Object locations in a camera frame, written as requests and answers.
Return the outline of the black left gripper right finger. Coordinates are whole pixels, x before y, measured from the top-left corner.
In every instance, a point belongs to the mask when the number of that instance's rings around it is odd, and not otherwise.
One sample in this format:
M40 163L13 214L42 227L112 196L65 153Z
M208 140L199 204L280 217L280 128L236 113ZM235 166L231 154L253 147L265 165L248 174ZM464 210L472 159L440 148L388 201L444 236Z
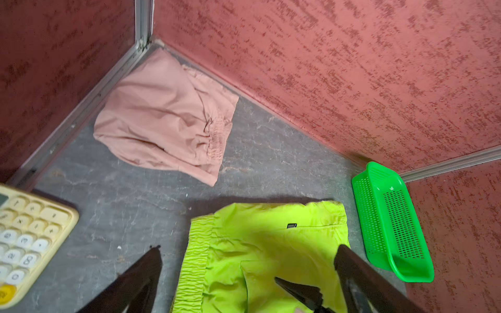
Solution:
M346 245L334 259L348 312L423 312Z

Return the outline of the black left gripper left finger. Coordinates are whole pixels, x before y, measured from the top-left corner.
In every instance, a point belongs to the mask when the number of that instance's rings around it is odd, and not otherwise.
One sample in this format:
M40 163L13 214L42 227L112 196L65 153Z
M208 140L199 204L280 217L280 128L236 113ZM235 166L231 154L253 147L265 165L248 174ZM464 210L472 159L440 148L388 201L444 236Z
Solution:
M152 246L80 312L151 312L163 262L159 246Z

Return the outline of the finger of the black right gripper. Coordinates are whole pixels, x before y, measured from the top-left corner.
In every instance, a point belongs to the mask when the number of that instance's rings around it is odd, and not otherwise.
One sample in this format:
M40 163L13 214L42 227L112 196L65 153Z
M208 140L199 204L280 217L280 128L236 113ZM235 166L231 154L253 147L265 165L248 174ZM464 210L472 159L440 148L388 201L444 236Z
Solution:
M334 310L323 306L323 295L320 288L304 284L296 284L279 277L275 277L274 280L278 286L314 313L335 313Z

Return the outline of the lime green shorts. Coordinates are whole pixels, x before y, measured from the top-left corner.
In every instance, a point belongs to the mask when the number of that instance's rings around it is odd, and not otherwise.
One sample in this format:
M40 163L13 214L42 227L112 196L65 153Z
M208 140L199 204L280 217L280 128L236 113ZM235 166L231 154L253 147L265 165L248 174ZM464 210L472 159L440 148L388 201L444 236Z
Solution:
M191 220L172 312L293 312L305 305L275 282L319 288L346 312L333 262L348 245L347 214L335 201L233 203Z

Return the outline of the pink shorts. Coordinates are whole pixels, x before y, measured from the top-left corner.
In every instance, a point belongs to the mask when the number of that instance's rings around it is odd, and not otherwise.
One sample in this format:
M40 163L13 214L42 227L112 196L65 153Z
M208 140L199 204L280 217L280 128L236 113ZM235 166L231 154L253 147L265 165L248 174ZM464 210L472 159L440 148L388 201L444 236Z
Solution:
M179 171L214 186L238 101L159 48L114 87L93 136L133 166Z

